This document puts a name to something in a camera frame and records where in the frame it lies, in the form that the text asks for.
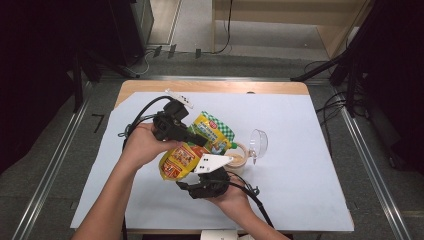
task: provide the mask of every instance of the white table surface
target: white table surface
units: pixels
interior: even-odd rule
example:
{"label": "white table surface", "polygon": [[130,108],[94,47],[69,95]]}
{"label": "white table surface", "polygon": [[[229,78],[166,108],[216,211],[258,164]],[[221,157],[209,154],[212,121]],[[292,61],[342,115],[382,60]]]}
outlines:
{"label": "white table surface", "polygon": [[[286,94],[181,93],[194,103],[190,125],[202,110],[223,121],[235,141],[249,145],[250,134],[260,129],[268,135],[268,150],[253,165],[248,160],[243,177],[258,186],[274,227],[284,232],[351,232],[354,224],[319,126],[310,96]],[[78,228],[99,195],[119,158],[123,132],[139,111],[164,93],[137,92],[112,113],[99,153],[92,166],[71,228]],[[147,114],[162,110],[167,100],[154,104]],[[162,180],[160,154],[136,175],[126,211],[129,230],[198,231],[239,229],[217,207],[192,199],[172,181]],[[261,216],[256,204],[254,211]]]}

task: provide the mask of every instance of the aluminum rail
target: aluminum rail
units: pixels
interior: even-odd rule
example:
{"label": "aluminum rail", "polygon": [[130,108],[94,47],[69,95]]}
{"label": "aluminum rail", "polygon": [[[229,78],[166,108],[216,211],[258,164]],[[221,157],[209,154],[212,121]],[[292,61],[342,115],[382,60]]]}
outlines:
{"label": "aluminum rail", "polygon": [[375,164],[374,158],[372,157],[367,143],[365,142],[364,137],[362,136],[356,119],[350,116],[346,108],[343,108],[342,114],[346,125],[350,131],[350,134],[352,135],[356,148],[358,149],[364,167],[368,173],[371,184],[374,187],[374,191],[377,194],[378,199],[380,200],[383,211],[386,214],[390,227],[392,228],[393,234],[398,240],[412,239],[411,235],[409,234],[406,223],[403,220],[402,215],[396,205],[396,202],[393,199],[389,188],[384,182],[380,170]]}
{"label": "aluminum rail", "polygon": [[78,129],[79,124],[84,116],[87,109],[87,105],[92,94],[93,86],[87,82],[84,87],[85,100],[82,103],[79,110],[72,115],[72,118],[63,134],[54,154],[44,172],[43,178],[38,184],[37,190],[29,201],[24,215],[19,223],[15,234],[12,239],[28,239],[31,230],[37,220],[38,215],[43,208],[44,202],[47,199],[49,191],[53,185],[53,182],[59,172],[60,166],[66,156],[69,146],[74,138],[75,132]]}

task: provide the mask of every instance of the hand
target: hand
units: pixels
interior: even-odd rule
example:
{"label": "hand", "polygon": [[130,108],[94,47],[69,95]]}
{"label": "hand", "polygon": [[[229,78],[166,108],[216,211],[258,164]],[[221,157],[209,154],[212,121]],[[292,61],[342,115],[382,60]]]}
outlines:
{"label": "hand", "polygon": [[155,159],[159,153],[182,145],[181,142],[175,140],[158,141],[153,135],[153,128],[153,123],[140,123],[128,138],[120,161],[126,162],[128,166],[137,171]]}
{"label": "hand", "polygon": [[[231,173],[229,175],[231,182],[244,187],[244,183],[240,179]],[[225,215],[235,222],[245,217],[246,213],[253,213],[246,193],[232,185],[228,186],[227,191],[223,195],[207,200],[218,206]]]}

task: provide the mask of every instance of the food package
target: food package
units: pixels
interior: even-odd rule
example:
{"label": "food package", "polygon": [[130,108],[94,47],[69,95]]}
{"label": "food package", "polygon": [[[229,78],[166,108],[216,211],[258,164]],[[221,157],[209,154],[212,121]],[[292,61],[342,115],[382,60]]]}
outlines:
{"label": "food package", "polygon": [[208,141],[203,147],[184,143],[166,152],[159,162],[160,174],[165,180],[177,181],[186,177],[197,166],[203,154],[224,155],[234,145],[234,132],[205,111],[188,127],[188,131],[202,135]]}

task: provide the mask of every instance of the chip bag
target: chip bag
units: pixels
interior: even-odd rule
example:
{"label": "chip bag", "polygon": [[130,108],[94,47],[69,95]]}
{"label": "chip bag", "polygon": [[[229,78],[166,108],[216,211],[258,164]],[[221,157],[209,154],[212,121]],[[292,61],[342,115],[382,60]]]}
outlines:
{"label": "chip bag", "polygon": [[181,147],[166,152],[159,162],[160,175],[165,180],[177,181],[186,177],[197,166],[203,154],[223,155],[234,145],[234,132],[205,111],[188,127],[188,131],[202,135],[208,141],[204,147],[183,143]]}

